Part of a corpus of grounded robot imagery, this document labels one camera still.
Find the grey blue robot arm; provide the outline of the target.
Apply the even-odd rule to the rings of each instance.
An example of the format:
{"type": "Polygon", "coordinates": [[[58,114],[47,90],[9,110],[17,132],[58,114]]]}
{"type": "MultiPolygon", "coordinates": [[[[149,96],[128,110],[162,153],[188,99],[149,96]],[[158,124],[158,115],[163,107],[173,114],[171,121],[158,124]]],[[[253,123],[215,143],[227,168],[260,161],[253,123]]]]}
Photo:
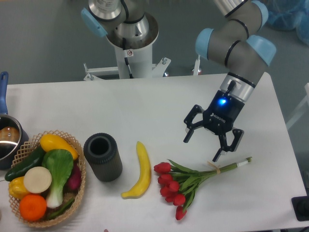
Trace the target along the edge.
{"type": "MultiPolygon", "coordinates": [[[[234,122],[276,54],[275,45],[257,36],[268,19],[266,6],[256,0],[217,0],[227,19],[220,30],[204,29],[196,39],[196,53],[228,68],[207,109],[195,105],[184,119],[188,142],[194,130],[205,128],[219,137],[213,158],[237,149],[243,130],[234,122]]],[[[122,79],[154,77],[152,45],[158,37],[157,21],[145,11],[142,0],[91,0],[82,9],[86,26],[114,46],[122,79]]]]}

